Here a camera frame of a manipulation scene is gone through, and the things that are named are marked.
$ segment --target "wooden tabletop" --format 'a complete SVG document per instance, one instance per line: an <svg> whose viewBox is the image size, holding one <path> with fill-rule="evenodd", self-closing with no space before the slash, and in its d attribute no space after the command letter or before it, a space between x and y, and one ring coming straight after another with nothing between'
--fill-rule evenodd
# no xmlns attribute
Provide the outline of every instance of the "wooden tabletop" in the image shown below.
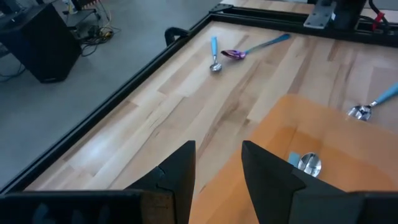
<svg viewBox="0 0 398 224"><path fill-rule="evenodd" d="M286 95L249 140L286 161L291 152L301 156L315 152L322 162L318 178L350 192L398 190L397 137L337 110ZM238 147L193 201L191 224L258 223L244 179L241 151Z"/></svg>
<svg viewBox="0 0 398 224"><path fill-rule="evenodd" d="M312 9L286 2L226 3ZM212 22L27 189L123 189L196 140L197 195L286 93L346 111L372 102L398 81L396 49L298 34L240 62L220 56L223 71L213 75L214 35L219 49L248 49L281 32ZM391 100L374 110L370 122L398 133L398 114L391 112L397 109L398 99Z"/></svg>

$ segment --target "metal spoon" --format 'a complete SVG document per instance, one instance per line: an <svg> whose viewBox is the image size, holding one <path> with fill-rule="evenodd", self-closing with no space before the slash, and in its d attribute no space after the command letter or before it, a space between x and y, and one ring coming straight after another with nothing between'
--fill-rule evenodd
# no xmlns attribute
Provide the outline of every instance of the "metal spoon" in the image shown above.
<svg viewBox="0 0 398 224"><path fill-rule="evenodd" d="M321 160L315 153L309 152L301 157L297 168L304 171L306 174L317 177L321 172L322 164Z"/></svg>
<svg viewBox="0 0 398 224"><path fill-rule="evenodd" d="M240 60L240 59L244 59L248 53L250 53L250 52L252 52L254 50L257 50L257 49L260 49L260 48L263 48L263 47L267 47L267 46L270 46L272 44L276 44L278 42L282 42L284 40L288 40L289 38L290 38L290 34L284 34L284 35L282 35L280 37L277 37L277 38L275 38L273 40L267 41L267 42L265 42L263 44L259 44L259 45L255 46L255 47L252 47L249 50L245 50L243 52L240 51L240 50L223 50L223 51L221 51L221 54L223 54L224 56L227 56L229 58L232 58L232 59Z"/></svg>
<svg viewBox="0 0 398 224"><path fill-rule="evenodd" d="M372 115L372 110L371 108L376 105L380 105L381 103L384 103L385 101L389 100L393 96L396 96L398 94L398 83L393 84L390 89L385 91L382 95L380 95L377 100L373 101L369 105L359 105L359 106L354 106L351 108L347 114L349 116L353 116L356 119L359 119L361 121L367 121L371 115Z"/></svg>
<svg viewBox="0 0 398 224"><path fill-rule="evenodd" d="M217 62L217 37L211 38L211 51L213 52L213 64L210 65L212 72L219 72L223 66Z"/></svg>

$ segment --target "concrete floor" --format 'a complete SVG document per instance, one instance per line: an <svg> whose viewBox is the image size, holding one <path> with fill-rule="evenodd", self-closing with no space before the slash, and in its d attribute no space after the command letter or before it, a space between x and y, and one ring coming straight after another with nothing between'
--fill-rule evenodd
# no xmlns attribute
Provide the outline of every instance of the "concrete floor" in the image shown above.
<svg viewBox="0 0 398 224"><path fill-rule="evenodd" d="M26 71L0 83L0 186L163 50L166 28L189 29L219 1L103 0L122 32L80 57L64 82L44 85ZM0 73L15 73L18 66L12 55L0 59Z"/></svg>

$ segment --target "wire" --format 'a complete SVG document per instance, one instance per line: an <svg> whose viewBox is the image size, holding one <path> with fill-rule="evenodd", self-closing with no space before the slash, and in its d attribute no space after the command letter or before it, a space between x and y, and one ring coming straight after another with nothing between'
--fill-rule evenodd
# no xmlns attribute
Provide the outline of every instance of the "wire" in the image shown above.
<svg viewBox="0 0 398 224"><path fill-rule="evenodd" d="M112 21L111 12L109 12L105 9L103 3L100 0L98 2L101 5L102 9L98 8L97 6L96 6L96 8L99 11L102 11L105 13L105 16L106 16L106 19L108 20L108 22L104 26L99 27L99 21L98 21L98 26L91 27L93 29L93 31L91 31L91 33L92 33L91 36L89 38L81 40L81 44L84 45L81 48L81 56L82 57L87 57L87 56L92 55L94 52L97 51L97 48L100 44L107 43L107 41L112 39L112 37L115 34L122 31L120 28L111 26L111 21ZM90 51L89 53L85 53L90 48L94 48L94 49L92 51Z"/></svg>
<svg viewBox="0 0 398 224"><path fill-rule="evenodd" d="M369 6L371 7L371 9L372 9L377 15L380 15L381 12L380 12L380 10L374 5L373 0L369 0ZM381 17L381 20L382 20L383 23L384 23L384 31L385 31L385 32L388 32L390 23L388 22L388 20L386 19L386 17L385 17L384 15Z"/></svg>
<svg viewBox="0 0 398 224"><path fill-rule="evenodd" d="M359 16L360 19L366 20L368 22L376 23L377 25L382 25L384 28L386 28L385 24L381 24L379 21L376 21L373 18L370 18L369 16Z"/></svg>
<svg viewBox="0 0 398 224"><path fill-rule="evenodd" d="M3 77L3 79L0 79L0 83L7 82L7 81L9 81L12 78L20 76L22 73L24 73L26 71L25 67L22 70L21 70L21 68L22 68L22 63L19 64L18 71L15 74L13 74L13 75L3 75L3 74L0 73L0 77Z"/></svg>

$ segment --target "black metal rail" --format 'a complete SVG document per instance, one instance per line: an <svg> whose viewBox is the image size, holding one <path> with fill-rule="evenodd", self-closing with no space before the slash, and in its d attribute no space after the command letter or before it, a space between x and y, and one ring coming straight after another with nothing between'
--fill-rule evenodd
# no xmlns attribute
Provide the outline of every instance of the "black metal rail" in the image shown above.
<svg viewBox="0 0 398 224"><path fill-rule="evenodd" d="M398 47L397 24L390 24L388 34L378 34L372 31L370 22L361 21L355 29L341 30L327 27L326 29L311 29L303 26L308 15L291 12L277 12L261 9L248 9L219 4L208 15L195 24L190 30L178 28L168 29L165 33L167 48L150 61L145 67L132 76L121 88L115 91L97 109L81 123L66 133L50 149L44 152L19 175L12 179L1 190L0 194L24 190L38 176L53 164L62 154L69 150L91 128L100 122L123 99L133 92L144 80L151 76L173 54L180 50L189 40L199 33L211 21L228 22L245 26L295 32L338 40L377 44L388 47Z"/></svg>

